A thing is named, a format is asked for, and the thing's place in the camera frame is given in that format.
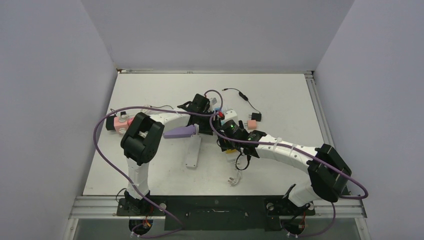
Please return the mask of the pink plug adapter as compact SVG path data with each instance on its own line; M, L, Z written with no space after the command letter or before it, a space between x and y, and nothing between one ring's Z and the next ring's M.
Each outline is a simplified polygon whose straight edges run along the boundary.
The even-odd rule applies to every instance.
M258 127L258 122L256 120L247 120L244 124L244 127L248 130L256 130Z

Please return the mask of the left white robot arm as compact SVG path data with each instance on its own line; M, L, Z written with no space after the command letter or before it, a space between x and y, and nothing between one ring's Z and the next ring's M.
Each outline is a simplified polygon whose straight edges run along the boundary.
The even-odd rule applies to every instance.
M209 119L213 114L211 101L201 94L178 108L156 114L137 113L123 135L120 146L127 158L128 176L131 180L124 199L131 211L143 215L148 211L150 195L148 186L149 162L155 157L164 132L180 127L197 125L200 134L212 135Z

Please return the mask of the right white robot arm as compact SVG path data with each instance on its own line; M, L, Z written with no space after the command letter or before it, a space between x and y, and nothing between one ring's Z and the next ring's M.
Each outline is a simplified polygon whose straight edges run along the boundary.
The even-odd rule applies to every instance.
M289 214L297 213L315 200L336 203L347 184L346 176L352 174L338 152L328 144L309 147L289 143L259 130L248 132L233 120L225 122L217 132L226 147L232 147L248 160L252 157L275 160L308 175L306 182L292 184L283 196L282 207Z

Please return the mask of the white multi-socket power strip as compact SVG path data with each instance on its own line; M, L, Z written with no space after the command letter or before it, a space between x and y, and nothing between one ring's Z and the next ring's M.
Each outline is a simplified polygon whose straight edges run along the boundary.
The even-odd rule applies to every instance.
M233 164L235 164L237 160L240 161L244 157L244 155L243 154L241 155L239 151L233 154L225 154L224 152L224 156L227 162L233 163Z

